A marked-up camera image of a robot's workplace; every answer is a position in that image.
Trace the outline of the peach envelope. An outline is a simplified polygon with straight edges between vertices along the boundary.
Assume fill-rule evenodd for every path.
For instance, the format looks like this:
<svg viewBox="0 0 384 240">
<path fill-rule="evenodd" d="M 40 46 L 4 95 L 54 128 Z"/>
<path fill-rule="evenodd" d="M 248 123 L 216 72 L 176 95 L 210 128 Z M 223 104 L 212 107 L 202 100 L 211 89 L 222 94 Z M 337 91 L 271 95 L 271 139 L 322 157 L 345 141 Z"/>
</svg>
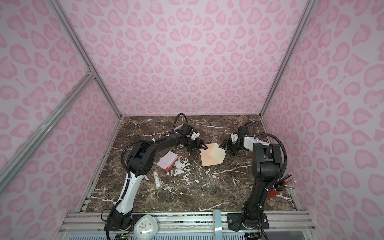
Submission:
<svg viewBox="0 0 384 240">
<path fill-rule="evenodd" d="M 225 159 L 226 151 L 220 148 L 217 143 L 208 144 L 207 147 L 207 150 L 201 150 L 202 166 L 221 165 Z"/>
</svg>

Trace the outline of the pink red-bordered letter paper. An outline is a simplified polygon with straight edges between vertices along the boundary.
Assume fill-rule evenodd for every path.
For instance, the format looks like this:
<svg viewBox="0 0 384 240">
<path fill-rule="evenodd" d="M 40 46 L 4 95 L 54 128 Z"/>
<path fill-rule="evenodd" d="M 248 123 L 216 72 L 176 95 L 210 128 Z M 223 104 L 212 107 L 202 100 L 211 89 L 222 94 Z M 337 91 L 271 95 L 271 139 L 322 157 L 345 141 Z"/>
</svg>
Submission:
<svg viewBox="0 0 384 240">
<path fill-rule="evenodd" d="M 156 165 L 168 172 L 178 159 L 179 156 L 176 153 L 168 152 L 158 163 L 156 163 Z"/>
</svg>

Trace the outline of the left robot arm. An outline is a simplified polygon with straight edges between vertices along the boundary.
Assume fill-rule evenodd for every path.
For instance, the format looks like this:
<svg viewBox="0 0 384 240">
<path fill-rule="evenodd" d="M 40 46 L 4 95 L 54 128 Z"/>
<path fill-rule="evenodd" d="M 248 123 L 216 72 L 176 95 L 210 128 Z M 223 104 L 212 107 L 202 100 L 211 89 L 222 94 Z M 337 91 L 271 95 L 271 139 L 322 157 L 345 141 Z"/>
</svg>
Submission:
<svg viewBox="0 0 384 240">
<path fill-rule="evenodd" d="M 118 201 L 107 217 L 104 226 L 107 235 L 110 231 L 132 229 L 134 200 L 142 179 L 153 167 L 156 153 L 177 146 L 183 146 L 189 151 L 208 149 L 200 138 L 200 133 L 193 126 L 184 123 L 158 139 L 135 141 L 123 150 L 120 160 L 126 171 L 126 178 Z"/>
</svg>

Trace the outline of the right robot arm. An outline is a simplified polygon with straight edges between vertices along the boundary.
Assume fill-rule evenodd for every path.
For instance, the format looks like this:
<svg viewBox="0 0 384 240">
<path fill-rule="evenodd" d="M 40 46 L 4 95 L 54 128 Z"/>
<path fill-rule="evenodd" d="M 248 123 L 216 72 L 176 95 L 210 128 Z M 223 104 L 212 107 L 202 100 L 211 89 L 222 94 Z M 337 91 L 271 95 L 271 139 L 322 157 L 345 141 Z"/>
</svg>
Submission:
<svg viewBox="0 0 384 240">
<path fill-rule="evenodd" d="M 239 214 L 227 214 L 228 228 L 239 230 L 268 230 L 265 202 L 270 191 L 282 178 L 288 163 L 288 156 L 282 141 L 272 134 L 251 136 L 247 126 L 238 128 L 231 137 L 224 140 L 219 148 L 236 156 L 241 150 L 252 153 L 251 170 L 254 184 L 249 198 Z"/>
</svg>

